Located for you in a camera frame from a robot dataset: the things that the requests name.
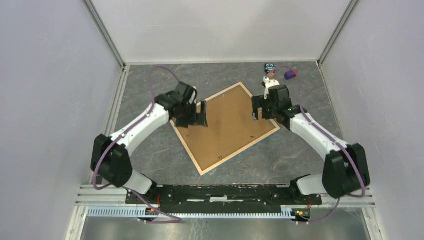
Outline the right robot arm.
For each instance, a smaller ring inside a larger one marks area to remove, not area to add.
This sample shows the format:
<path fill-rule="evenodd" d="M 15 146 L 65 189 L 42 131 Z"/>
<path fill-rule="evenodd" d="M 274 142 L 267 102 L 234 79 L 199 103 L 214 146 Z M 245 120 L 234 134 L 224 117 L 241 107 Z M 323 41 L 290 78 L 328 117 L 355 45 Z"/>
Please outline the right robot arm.
<path fill-rule="evenodd" d="M 285 85 L 266 85 L 263 95 L 253 96 L 254 120 L 275 120 L 301 137 L 323 159 L 322 174 L 308 175 L 295 181 L 289 199 L 302 204 L 311 194 L 326 193 L 334 199 L 344 196 L 362 198 L 370 185 L 364 147 L 349 144 L 323 128 L 302 105 L 294 105 Z"/>

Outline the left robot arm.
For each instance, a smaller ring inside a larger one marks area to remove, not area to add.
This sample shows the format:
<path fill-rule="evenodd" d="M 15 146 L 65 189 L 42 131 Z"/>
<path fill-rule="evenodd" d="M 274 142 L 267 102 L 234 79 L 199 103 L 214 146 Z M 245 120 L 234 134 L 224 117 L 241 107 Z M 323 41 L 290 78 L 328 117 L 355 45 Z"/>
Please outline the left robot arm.
<path fill-rule="evenodd" d="M 175 90 L 153 98 L 148 108 L 120 130 L 98 135 L 93 144 L 90 168 L 116 188 L 137 192 L 145 204 L 157 198 L 156 183 L 132 167 L 131 155 L 154 131 L 170 121 L 176 127 L 207 127 L 207 102 L 197 102 L 198 91 L 184 82 Z"/>

